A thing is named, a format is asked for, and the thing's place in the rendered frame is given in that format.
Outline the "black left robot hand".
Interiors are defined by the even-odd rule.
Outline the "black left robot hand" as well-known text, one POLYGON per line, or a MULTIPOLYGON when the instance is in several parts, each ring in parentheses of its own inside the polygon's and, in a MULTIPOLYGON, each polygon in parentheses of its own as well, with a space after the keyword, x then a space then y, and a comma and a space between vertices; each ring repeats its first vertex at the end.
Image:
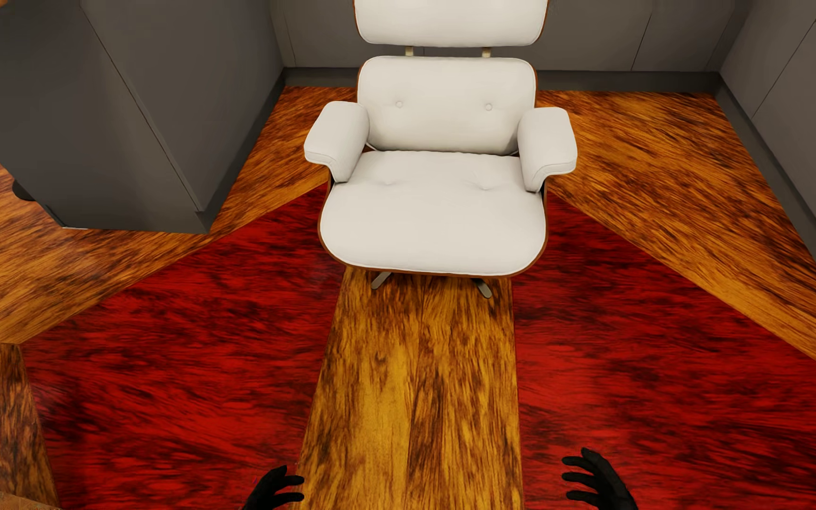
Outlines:
POLYGON ((298 487, 305 482, 300 475, 289 475, 286 465, 270 469, 256 482, 240 510, 277 510, 285 504, 299 503, 305 499, 302 492, 285 489, 298 487))

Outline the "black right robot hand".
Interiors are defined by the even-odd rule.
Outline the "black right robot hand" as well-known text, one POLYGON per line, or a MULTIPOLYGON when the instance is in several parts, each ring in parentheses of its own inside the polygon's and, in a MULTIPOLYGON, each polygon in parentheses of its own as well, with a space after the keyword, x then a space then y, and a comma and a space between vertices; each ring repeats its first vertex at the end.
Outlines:
POLYGON ((564 481, 577 483, 590 489, 575 489, 566 492, 569 501, 589 504, 596 510, 639 510, 634 496, 622 481, 618 472, 601 454, 588 447, 582 447, 577 456, 561 458, 563 465, 581 468, 586 473, 565 472, 564 481))

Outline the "grey cabinet block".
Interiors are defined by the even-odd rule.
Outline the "grey cabinet block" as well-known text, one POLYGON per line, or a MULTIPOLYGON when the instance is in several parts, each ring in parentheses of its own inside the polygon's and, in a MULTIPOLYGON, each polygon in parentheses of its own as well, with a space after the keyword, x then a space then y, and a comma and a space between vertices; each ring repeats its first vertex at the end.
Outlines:
POLYGON ((282 70, 269 0, 7 0, 0 164, 63 227, 205 234, 282 70))

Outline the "grey wall cabinet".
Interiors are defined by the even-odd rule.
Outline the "grey wall cabinet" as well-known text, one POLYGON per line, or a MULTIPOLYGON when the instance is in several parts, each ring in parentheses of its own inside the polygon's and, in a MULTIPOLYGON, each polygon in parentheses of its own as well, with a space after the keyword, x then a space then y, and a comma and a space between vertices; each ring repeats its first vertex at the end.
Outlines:
POLYGON ((751 0, 725 83, 816 218, 816 0, 751 0))

